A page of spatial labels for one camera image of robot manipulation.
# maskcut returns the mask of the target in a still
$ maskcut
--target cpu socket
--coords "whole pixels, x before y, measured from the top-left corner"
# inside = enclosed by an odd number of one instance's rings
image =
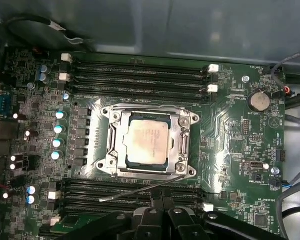
[[[105,107],[109,119],[107,153],[97,168],[112,177],[159,180],[197,171],[189,166],[190,126],[200,117],[172,105],[117,104]]]

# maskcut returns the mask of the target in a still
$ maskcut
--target integrated circuit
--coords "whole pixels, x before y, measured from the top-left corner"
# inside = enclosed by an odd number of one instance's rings
[[[267,216],[261,214],[254,215],[254,225],[263,228],[266,227],[268,225]]]

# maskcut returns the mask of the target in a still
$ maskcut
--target capacitor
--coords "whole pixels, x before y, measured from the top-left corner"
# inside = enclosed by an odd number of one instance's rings
[[[9,199],[16,194],[17,194],[17,191],[15,191],[13,189],[6,190],[6,192],[3,193],[2,197],[3,197],[3,199]]]
[[[44,84],[48,84],[50,79],[46,74],[41,73],[39,76],[39,81],[43,82]]]
[[[64,126],[61,126],[61,125],[57,125],[54,127],[54,132],[56,134],[62,134],[66,131],[66,128]]]
[[[25,120],[27,120],[27,116],[24,114],[15,113],[15,114],[13,114],[13,119],[25,121]]]
[[[23,167],[24,167],[23,161],[15,162],[10,165],[11,170],[22,169]]]
[[[271,99],[264,90],[259,90],[250,94],[247,103],[252,111],[260,113],[266,111],[270,107]]]
[[[64,153],[62,151],[54,151],[51,153],[52,160],[58,160],[61,159],[64,156]]]
[[[30,195],[33,195],[37,192],[37,189],[35,186],[29,186],[27,189],[26,189],[26,192]]]
[[[34,90],[36,88],[36,85],[33,82],[29,82],[26,87],[28,90]]]
[[[63,96],[62,96],[63,100],[65,101],[70,101],[71,98],[72,98],[72,95],[70,95],[69,93],[64,93]]]
[[[273,175],[279,175],[280,174],[280,169],[276,166],[274,166],[273,168],[271,168],[271,173]]]
[[[55,148],[59,148],[59,147],[62,147],[63,145],[65,144],[65,141],[63,139],[55,139],[53,140],[52,142],[52,145],[55,147]]]
[[[57,111],[55,113],[56,119],[65,119],[67,117],[67,113],[64,111]]]
[[[35,131],[35,130],[27,130],[27,131],[25,131],[24,135],[26,137],[38,137],[39,136],[39,132]]]
[[[40,72],[42,74],[49,75],[51,73],[51,68],[49,68],[47,65],[42,65],[40,68]]]
[[[32,196],[32,195],[28,196],[28,197],[25,199],[25,202],[26,202],[27,204],[29,204],[29,205],[34,204],[35,201],[36,201],[36,199],[35,199],[35,197]]]
[[[24,160],[24,156],[23,155],[12,155],[10,157],[10,160],[12,162],[19,162],[19,161],[23,161]]]

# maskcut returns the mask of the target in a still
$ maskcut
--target black cable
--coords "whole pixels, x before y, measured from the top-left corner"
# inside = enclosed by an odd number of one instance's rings
[[[297,213],[300,213],[300,206],[293,207],[293,208],[290,208],[288,210],[285,210],[282,213],[282,218],[285,219],[286,217],[289,217],[289,216],[291,216],[293,214],[297,214]]]
[[[284,116],[284,118],[288,122],[292,122],[292,123],[295,123],[295,124],[300,124],[300,118],[299,117],[295,117],[295,116],[291,116],[291,115],[286,114]]]
[[[300,101],[300,95],[288,98],[285,100],[285,104],[292,104]]]
[[[9,20],[7,20],[3,24],[7,33],[9,35],[13,36],[19,43],[21,43],[25,46],[33,47],[31,45],[31,43],[29,43],[26,39],[20,37],[19,35],[15,34],[13,31],[11,31],[11,26],[13,24],[18,23],[18,22],[25,22],[25,21],[41,23],[41,24],[47,25],[48,27],[54,29],[55,31],[62,33],[63,36],[67,39],[67,41],[71,45],[80,45],[87,52],[93,52],[90,49],[90,47],[84,43],[84,40],[81,37],[79,37],[77,34],[75,34],[73,31],[65,29],[64,27],[60,26],[58,23],[56,23],[52,20],[46,19],[41,16],[30,15],[30,14],[21,14],[18,16],[14,16],[14,17],[10,18]]]
[[[276,200],[275,213],[276,213],[278,225],[280,227],[281,234],[286,239],[289,239],[289,238],[288,238],[288,235],[287,235],[287,231],[285,229],[284,219],[283,219],[283,216],[282,216],[282,204],[283,204],[284,199],[286,199],[286,198],[290,197],[291,195],[296,194],[298,192],[300,192],[300,182],[297,183],[296,185],[292,186],[291,188],[289,188],[285,192],[283,192],[278,197],[278,199]]]
[[[271,70],[271,76],[272,76],[272,79],[279,85],[281,86],[282,88],[285,87],[285,84],[276,76],[276,71],[278,70],[278,68],[280,68],[283,64],[285,64],[286,62],[290,61],[290,60],[293,60],[293,59],[297,59],[297,58],[300,58],[300,52],[299,53],[296,53],[292,56],[289,56],[287,58],[285,58],[284,60],[282,60],[281,62],[278,62],[274,68],[272,68]]]
[[[285,104],[285,110],[295,109],[300,107],[300,101]]]

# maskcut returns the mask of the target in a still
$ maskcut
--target motherboard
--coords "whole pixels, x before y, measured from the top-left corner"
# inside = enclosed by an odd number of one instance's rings
[[[284,72],[279,73],[285,81]],[[0,70],[1,239],[54,239],[176,206],[279,234],[285,99],[265,66],[7,48]]]

